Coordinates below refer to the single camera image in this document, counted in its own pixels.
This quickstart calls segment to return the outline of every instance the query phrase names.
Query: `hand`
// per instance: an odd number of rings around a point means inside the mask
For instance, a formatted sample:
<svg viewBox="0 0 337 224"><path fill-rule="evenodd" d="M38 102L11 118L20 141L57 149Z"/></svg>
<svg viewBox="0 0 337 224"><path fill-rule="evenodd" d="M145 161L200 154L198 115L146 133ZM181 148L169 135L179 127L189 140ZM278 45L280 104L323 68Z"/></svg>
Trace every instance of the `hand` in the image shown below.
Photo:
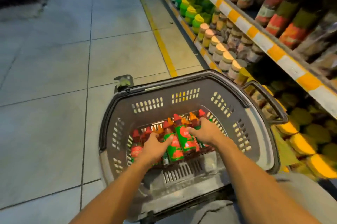
<svg viewBox="0 0 337 224"><path fill-rule="evenodd" d="M225 136L213 122L210 122L204 117L200 118L200 122L201 128L199 130L191 127L188 127L187 129L191 135L197 137L201 142L217 146L219 140L223 138L229 139L229 137Z"/></svg>
<svg viewBox="0 0 337 224"><path fill-rule="evenodd" d="M164 142L159 142L155 132L150 134L149 139L144 143L143 150L137 161L143 162L146 167L151 168L163 156L167 147L172 143L173 139L169 138Z"/></svg>

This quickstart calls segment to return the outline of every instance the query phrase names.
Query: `person's right arm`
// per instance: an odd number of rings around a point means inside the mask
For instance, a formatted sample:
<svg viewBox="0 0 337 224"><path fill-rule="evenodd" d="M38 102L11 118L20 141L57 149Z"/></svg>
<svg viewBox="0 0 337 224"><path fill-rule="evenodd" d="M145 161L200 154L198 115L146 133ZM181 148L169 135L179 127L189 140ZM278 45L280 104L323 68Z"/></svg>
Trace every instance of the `person's right arm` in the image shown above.
<svg viewBox="0 0 337 224"><path fill-rule="evenodd" d="M272 176L246 157L214 123L203 117L200 121L201 129L189 128L189 132L220 153L240 210L249 224L320 223L289 197Z"/></svg>

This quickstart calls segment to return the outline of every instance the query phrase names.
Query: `basket handle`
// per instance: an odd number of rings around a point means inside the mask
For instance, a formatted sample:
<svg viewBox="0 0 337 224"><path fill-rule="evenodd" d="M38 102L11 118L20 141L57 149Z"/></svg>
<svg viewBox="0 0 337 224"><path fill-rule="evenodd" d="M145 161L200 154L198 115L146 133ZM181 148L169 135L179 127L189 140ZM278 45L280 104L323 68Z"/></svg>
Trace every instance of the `basket handle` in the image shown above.
<svg viewBox="0 0 337 224"><path fill-rule="evenodd" d="M253 86L255 90L257 90L263 97L267 100L270 106L273 107L275 112L278 114L279 118L276 120L268 120L269 124L285 124L288 122L288 115L281 107L281 105L276 101L276 99L258 82L249 81L248 83L242 86L242 89L247 88L248 86Z"/></svg>

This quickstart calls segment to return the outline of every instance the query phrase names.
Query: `tiled floor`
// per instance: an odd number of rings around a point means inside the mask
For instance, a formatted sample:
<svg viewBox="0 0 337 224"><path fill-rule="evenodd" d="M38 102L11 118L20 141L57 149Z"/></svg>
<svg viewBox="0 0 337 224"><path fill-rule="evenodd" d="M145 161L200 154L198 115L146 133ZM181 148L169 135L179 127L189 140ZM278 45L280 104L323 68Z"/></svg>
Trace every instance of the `tiled floor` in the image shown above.
<svg viewBox="0 0 337 224"><path fill-rule="evenodd" d="M163 1L145 2L178 75L203 69ZM161 51L140 0L49 0L0 23L0 49L0 222L67 223L103 189L114 77L169 78Z"/></svg>

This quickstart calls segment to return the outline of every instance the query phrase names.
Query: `gray plastic basket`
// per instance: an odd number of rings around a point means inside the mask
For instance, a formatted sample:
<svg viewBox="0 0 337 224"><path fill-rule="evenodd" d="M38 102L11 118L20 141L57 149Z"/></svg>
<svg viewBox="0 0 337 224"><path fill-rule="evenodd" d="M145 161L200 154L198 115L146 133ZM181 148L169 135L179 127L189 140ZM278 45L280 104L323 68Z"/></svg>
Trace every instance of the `gray plastic basket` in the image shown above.
<svg viewBox="0 0 337 224"><path fill-rule="evenodd" d="M280 119L285 112L260 85L255 86L274 107ZM105 113L100 131L103 178L109 184L130 164L134 129L158 125L175 113L203 109L219 129L261 168L274 174L279 157L268 121L250 97L231 80L214 70L204 70L116 93ZM203 195L230 184L225 167L214 151L164 169L151 169L143 179L128 215L131 222L177 206L186 207Z"/></svg>

